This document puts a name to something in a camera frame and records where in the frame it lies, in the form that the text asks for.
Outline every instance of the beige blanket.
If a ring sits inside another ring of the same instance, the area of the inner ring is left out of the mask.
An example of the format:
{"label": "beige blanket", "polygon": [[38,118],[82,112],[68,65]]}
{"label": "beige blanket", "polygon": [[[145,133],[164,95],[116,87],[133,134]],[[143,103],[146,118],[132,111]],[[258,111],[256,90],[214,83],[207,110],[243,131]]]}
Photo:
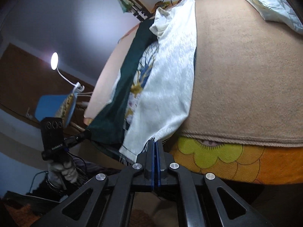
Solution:
{"label": "beige blanket", "polygon": [[303,146],[303,37],[245,0],[196,0],[187,137]]}

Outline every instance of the gray glove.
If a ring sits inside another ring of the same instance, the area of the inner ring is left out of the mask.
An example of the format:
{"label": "gray glove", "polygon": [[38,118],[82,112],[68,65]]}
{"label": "gray glove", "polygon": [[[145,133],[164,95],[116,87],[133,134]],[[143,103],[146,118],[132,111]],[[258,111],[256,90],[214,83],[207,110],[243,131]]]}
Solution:
{"label": "gray glove", "polygon": [[57,188],[62,187],[60,174],[62,174],[62,176],[64,176],[64,178],[70,183],[75,183],[77,181],[78,172],[72,158],[69,162],[64,162],[63,164],[58,162],[48,163],[48,180]]}

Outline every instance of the white lamp arm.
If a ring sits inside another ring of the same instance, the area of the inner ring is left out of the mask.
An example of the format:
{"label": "white lamp arm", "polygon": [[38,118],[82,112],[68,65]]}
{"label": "white lamp arm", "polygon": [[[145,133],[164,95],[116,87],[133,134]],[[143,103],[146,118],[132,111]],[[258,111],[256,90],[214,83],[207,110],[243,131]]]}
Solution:
{"label": "white lamp arm", "polygon": [[62,78],[64,78],[67,82],[69,82],[71,85],[75,86],[76,87],[76,84],[72,83],[71,81],[69,81],[66,77],[64,77],[60,72],[59,72],[59,69],[57,68],[57,72],[60,74],[60,76]]}

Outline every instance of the white cloth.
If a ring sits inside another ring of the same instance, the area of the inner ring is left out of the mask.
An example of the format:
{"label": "white cloth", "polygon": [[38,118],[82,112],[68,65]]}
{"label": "white cloth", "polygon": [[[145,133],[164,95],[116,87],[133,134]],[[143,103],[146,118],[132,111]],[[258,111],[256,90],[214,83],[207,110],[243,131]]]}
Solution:
{"label": "white cloth", "polygon": [[294,31],[303,34],[303,25],[286,0],[246,0],[264,20],[287,24]]}
{"label": "white cloth", "polygon": [[159,51],[119,150],[134,162],[151,137],[171,136],[189,114],[197,46],[195,0],[182,0],[167,11],[158,8],[150,30],[158,36]]}
{"label": "white cloth", "polygon": [[118,71],[118,76],[117,76],[116,81],[114,82],[114,85],[112,87],[111,97],[106,102],[105,106],[113,102],[113,99],[114,99],[114,96],[115,96],[115,93],[116,93],[116,88],[117,88],[118,82],[120,81],[120,78],[121,78],[121,69],[119,69],[119,71]]}

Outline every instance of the lamp light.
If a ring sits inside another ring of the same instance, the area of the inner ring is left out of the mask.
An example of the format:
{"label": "lamp light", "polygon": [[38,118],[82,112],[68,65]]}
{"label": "lamp light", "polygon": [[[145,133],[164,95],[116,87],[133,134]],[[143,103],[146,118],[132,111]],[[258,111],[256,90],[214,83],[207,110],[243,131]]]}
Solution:
{"label": "lamp light", "polygon": [[57,72],[59,73],[59,75],[65,79],[67,82],[69,82],[71,85],[74,86],[74,90],[73,92],[75,92],[77,90],[77,92],[82,92],[84,91],[84,86],[81,86],[79,82],[77,82],[76,84],[72,83],[71,81],[69,81],[66,77],[64,77],[61,72],[59,72],[58,69],[58,62],[59,62],[59,57],[58,54],[56,52],[53,53],[52,58],[51,58],[51,67],[53,70],[57,70]]}

